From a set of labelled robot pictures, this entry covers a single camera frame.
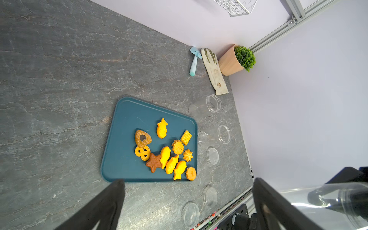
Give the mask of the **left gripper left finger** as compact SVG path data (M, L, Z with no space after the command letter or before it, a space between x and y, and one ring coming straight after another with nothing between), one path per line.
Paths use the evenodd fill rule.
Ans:
M112 182L57 230L115 230L125 199L125 182Z

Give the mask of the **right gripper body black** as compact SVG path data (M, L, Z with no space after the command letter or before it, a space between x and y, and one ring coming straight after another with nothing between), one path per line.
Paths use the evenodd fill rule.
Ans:
M345 167L331 180L311 191L312 205L352 217L368 217L368 168Z

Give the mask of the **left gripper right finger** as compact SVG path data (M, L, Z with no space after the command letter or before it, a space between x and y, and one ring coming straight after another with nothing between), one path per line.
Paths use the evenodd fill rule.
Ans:
M252 188L261 230L320 230L321 227L291 205L279 192L261 178Z

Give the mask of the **clear jar with cookies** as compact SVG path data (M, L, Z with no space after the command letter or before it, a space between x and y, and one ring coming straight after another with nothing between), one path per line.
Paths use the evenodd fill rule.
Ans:
M198 133L198 143L202 146L228 144L231 140L230 129L226 125L211 126Z

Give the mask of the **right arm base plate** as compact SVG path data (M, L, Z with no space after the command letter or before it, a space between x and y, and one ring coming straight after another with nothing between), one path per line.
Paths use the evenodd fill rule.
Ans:
M248 208L242 204L218 226L218 230L248 230L250 225L251 217L248 214Z

